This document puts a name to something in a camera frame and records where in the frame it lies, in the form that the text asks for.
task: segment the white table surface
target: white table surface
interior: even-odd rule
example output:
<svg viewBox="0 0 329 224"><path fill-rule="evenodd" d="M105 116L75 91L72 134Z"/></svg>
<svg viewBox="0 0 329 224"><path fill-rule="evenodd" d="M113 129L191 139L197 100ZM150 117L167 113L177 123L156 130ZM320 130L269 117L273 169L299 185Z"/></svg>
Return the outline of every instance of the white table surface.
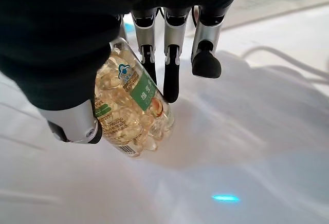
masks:
<svg viewBox="0 0 329 224"><path fill-rule="evenodd" d="M57 141L0 76L0 223L329 223L328 21L322 7L223 31L217 80L192 76L186 37L173 134L139 159Z"/></svg>

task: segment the cable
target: cable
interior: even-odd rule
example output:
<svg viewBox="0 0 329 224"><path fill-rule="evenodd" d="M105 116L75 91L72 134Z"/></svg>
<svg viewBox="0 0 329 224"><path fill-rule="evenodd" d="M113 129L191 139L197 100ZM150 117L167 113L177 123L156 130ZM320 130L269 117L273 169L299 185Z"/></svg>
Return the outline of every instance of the cable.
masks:
<svg viewBox="0 0 329 224"><path fill-rule="evenodd" d="M163 10L162 10L162 8L161 8L161 7L158 7L158 9L156 9L156 13L155 13L155 16L157 16L157 15L158 15L159 11L160 11L160 13L161 13L161 16L162 16L162 18L163 18L163 19L165 19L165 16L164 16L164 14L163 14Z"/></svg>
<svg viewBox="0 0 329 224"><path fill-rule="evenodd" d="M192 19L193 19L194 26L196 27L196 19L195 19L195 16L194 16L194 7L195 6L192 6Z"/></svg>
<svg viewBox="0 0 329 224"><path fill-rule="evenodd" d="M159 7L158 9L160 10L160 13L161 13L161 16L162 16L162 18L163 18L163 19L165 19L165 16L164 16L164 13L163 13L163 10L162 10L162 8L161 8L161 7Z"/></svg>
<svg viewBox="0 0 329 224"><path fill-rule="evenodd" d="M289 62L290 64L292 65L295 65L297 67L299 67L300 69L304 70L304 71L307 71L307 72L310 72L314 75L317 75L319 77L322 77L326 80L329 80L329 74L326 73L325 71L321 71L321 70L318 70L318 69L315 69L309 65L306 65L298 60L296 60L295 58L275 49L275 48L271 48L271 47L268 47L268 46L257 46L255 48L251 48L249 50L247 50L246 52L244 52L241 56L241 59L246 59L249 55L251 55L252 53L254 53L255 51L259 51L259 50L264 50L264 51L267 51L267 52L270 52L270 53L273 53L274 55L284 59L286 62Z"/></svg>

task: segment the black fabric sleeve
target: black fabric sleeve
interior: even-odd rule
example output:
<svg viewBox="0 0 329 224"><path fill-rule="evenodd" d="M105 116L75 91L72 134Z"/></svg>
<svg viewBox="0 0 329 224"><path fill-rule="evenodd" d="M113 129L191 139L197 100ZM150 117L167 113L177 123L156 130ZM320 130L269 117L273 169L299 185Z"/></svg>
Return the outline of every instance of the black fabric sleeve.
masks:
<svg viewBox="0 0 329 224"><path fill-rule="evenodd" d="M97 69L119 31L117 14L139 0L0 0L0 70L38 108L94 96Z"/></svg>

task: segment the robotic hand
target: robotic hand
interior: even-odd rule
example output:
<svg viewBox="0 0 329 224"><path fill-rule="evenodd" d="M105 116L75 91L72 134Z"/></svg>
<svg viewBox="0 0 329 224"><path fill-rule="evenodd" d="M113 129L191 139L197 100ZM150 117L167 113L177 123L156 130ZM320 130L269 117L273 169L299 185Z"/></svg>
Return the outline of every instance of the robotic hand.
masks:
<svg viewBox="0 0 329 224"><path fill-rule="evenodd" d="M190 8L194 5L199 6L199 17L191 53L192 73L204 78L218 78L221 75L221 65L213 53L217 47L225 13L233 0L45 0L45 4L47 4L45 7L40 6L39 0L28 1L28 8L22 7L21 4L23 3L18 1L18 5L15 5L17 8L15 7L13 10L31 9L24 16L36 12L35 16L28 18L26 22L28 24L32 20L32 26L26 27L27 29L21 30L20 33L11 34L8 37L11 41L7 40L6 44L2 44L0 35L0 49L8 48L8 42L14 41L12 38L15 35L21 35L30 28L40 28L40 31L31 37L30 41L34 44L28 46L29 54L26 54L27 49L22 46L21 52L24 53L15 56L13 52L19 47L17 43L13 44L13 47L16 47L15 49L10 48L1 52L5 56L2 57L0 53L0 67L7 76L17 82L31 103L39 108L40 113L48 120L54 136L64 142L97 143L102 136L102 127L95 118L93 86L95 85L96 69L108 57L108 42L118 35L126 38L121 14L129 11L132 13L141 62L156 83L154 23L158 7L164 7L164 54L166 64L163 95L168 102L175 102L178 98L179 57L182 52L187 17ZM54 1L66 5L58 6ZM16 4L15 2L15 0L9 0L7 7L13 6L13 4ZM13 21L13 23L19 21L11 19L11 13L6 13L6 10L4 12L0 11L0 13L9 14L9 19L4 21ZM54 20L59 14L63 14L63 17ZM21 29L21 27L22 23L18 24L17 28ZM70 36L67 37L67 43L63 44L63 37L60 33L65 33L65 30L69 30ZM26 36L17 36L16 40L24 39L25 43L30 34L26 33L24 35ZM48 44L45 44L41 51L40 48L34 48L35 45L41 45L44 42ZM26 55L33 56L31 50L35 50L34 55L36 56L43 53L39 61L33 58L22 59ZM10 59L13 62L11 65L9 60L5 60L8 57L12 57ZM51 64L44 64L43 60L51 57L53 57ZM50 79L44 74L43 78L46 78L48 82L42 88L34 90L36 85L43 82L42 78L38 79L39 73L41 71L49 72L50 69L54 68L58 71L51 73L53 78ZM72 74L72 69L82 70L75 71L75 74ZM61 79L58 73L63 71L65 80ZM29 76L23 78L20 72L27 72ZM81 76L80 72L83 72L86 77ZM85 89L87 89L80 87L79 91L87 93L80 95L78 92L70 92L75 90L75 86L79 84L84 84ZM61 100L65 96L70 96L71 101L69 103ZM52 98L57 98L61 105L43 105L44 102L52 100Z"/></svg>

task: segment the bottle label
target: bottle label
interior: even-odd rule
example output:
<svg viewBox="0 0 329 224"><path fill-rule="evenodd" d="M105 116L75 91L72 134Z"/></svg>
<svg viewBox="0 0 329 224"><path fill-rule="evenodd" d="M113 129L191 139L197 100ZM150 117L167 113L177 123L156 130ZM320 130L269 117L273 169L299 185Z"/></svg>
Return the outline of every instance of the bottle label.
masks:
<svg viewBox="0 0 329 224"><path fill-rule="evenodd" d="M139 79L139 74L133 71L130 65L119 65L119 79L123 80L123 88L129 92L132 86ZM131 97L137 102L143 111L151 104L151 100L155 95L156 86L148 74L143 71L141 78L136 86L130 92Z"/></svg>
<svg viewBox="0 0 329 224"><path fill-rule="evenodd" d="M155 95L156 86L151 78L143 72L142 77L131 91L131 97L137 102L143 111L151 104L151 100Z"/></svg>
<svg viewBox="0 0 329 224"><path fill-rule="evenodd" d="M98 118L102 115L107 114L111 110L112 110L111 107L109 107L107 104L103 104L100 107L95 108L95 116Z"/></svg>

